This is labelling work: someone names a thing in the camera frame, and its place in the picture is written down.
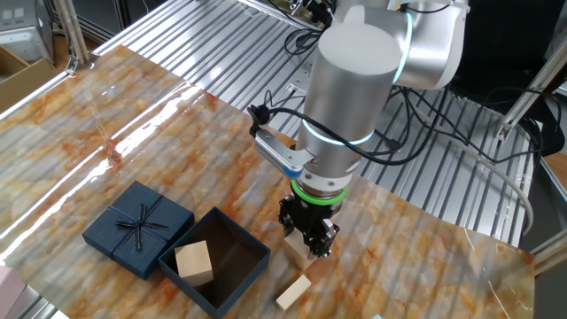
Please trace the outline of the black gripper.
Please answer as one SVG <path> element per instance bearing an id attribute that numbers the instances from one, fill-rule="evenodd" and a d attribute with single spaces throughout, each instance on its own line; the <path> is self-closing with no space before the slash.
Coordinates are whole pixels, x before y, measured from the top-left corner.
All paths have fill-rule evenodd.
<path id="1" fill-rule="evenodd" d="M 300 198 L 285 197 L 280 202 L 278 221 L 283 226 L 283 236 L 288 237 L 295 229 L 305 235 L 305 244 L 310 254 L 326 258 L 340 228 L 330 218 L 342 208 L 342 202 L 330 206 L 319 206 Z"/>

